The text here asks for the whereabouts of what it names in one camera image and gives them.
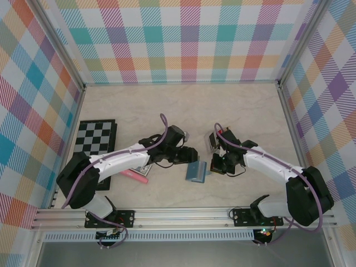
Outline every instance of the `black bracket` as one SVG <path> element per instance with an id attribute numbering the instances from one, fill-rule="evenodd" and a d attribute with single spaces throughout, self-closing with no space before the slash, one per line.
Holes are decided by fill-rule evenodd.
<path id="1" fill-rule="evenodd" d="M 283 218 L 270 217 L 259 220 L 259 224 L 251 214 L 251 209 L 233 209 L 234 226 L 282 226 Z"/>
<path id="2" fill-rule="evenodd" d="M 85 228 L 114 228 L 114 225 L 107 224 L 105 222 L 97 220 L 90 212 L 85 215 Z M 133 228 L 135 221 L 135 211 L 134 210 L 116 210 L 112 212 L 108 217 L 105 217 L 106 221 L 111 221 L 113 223 L 118 223 L 126 228 Z"/>

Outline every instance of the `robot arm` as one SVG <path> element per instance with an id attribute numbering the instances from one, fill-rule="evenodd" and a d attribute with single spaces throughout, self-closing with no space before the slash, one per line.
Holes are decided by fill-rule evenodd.
<path id="1" fill-rule="evenodd" d="M 162 135 L 153 135 L 121 151 L 144 150 L 157 143 L 160 138 L 162 138 Z M 98 161 L 79 181 L 68 204 L 72 209 L 83 208 L 99 218 L 110 216 L 112 220 L 108 218 L 108 221 L 113 221 L 116 216 L 114 205 L 108 198 L 95 194 L 98 182 L 121 171 L 143 167 L 148 164 L 160 162 L 163 159 L 166 159 L 172 164 L 197 161 L 197 151 L 192 147 L 183 146 L 187 138 L 187 133 L 184 133 L 177 126 L 173 125 L 168 127 L 167 135 L 162 143 L 147 151 L 119 155 L 117 155 L 118 151 L 91 156 L 86 156 L 83 152 L 75 154 L 59 174 L 57 183 L 65 197 L 68 197 L 81 171 L 88 165 Z"/>
<path id="2" fill-rule="evenodd" d="M 283 167 L 276 161 L 271 160 L 271 155 L 258 144 L 250 140 L 241 143 L 231 130 L 222 132 L 221 136 L 233 144 L 253 149 L 256 152 L 231 146 L 218 136 L 220 153 L 213 154 L 210 165 L 211 171 L 219 174 L 226 174 L 227 172 L 234 174 L 235 166 L 242 165 L 258 170 L 276 182 L 285 185 L 286 190 L 282 195 L 264 195 L 250 205 L 251 215 L 257 224 L 267 217 L 292 216 L 299 224 L 309 226 L 319 217 L 317 204 L 309 188 L 290 169 L 298 171 L 310 182 L 318 196 L 323 213 L 333 207 L 334 201 L 318 169 L 312 166 L 304 169 L 278 160 L 288 166 Z"/>

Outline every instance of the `chessboard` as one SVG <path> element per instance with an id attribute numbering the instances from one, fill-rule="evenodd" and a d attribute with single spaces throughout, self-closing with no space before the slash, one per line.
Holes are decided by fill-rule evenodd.
<path id="1" fill-rule="evenodd" d="M 117 123 L 115 120 L 80 121 L 74 152 L 83 151 L 87 156 L 113 152 Z M 98 184 L 96 190 L 109 190 L 111 177 Z"/>

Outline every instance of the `pink highlighter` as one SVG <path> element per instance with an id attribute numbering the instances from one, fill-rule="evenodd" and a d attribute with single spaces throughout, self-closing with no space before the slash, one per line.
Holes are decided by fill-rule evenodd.
<path id="1" fill-rule="evenodd" d="M 120 174 L 123 174 L 127 177 L 133 178 L 139 182 L 143 182 L 144 184 L 148 183 L 149 180 L 145 177 L 143 177 L 142 175 L 139 175 L 137 173 L 135 173 L 134 171 L 131 170 L 126 170 L 126 171 L 121 171 Z"/>

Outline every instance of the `black and white chessboard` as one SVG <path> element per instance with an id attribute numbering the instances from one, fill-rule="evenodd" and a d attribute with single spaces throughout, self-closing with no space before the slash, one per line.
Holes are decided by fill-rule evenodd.
<path id="1" fill-rule="evenodd" d="M 81 121 L 74 152 L 83 151 L 87 156 L 113 152 L 115 149 L 117 123 L 115 120 Z M 109 190 L 111 178 L 98 184 L 96 190 Z"/>

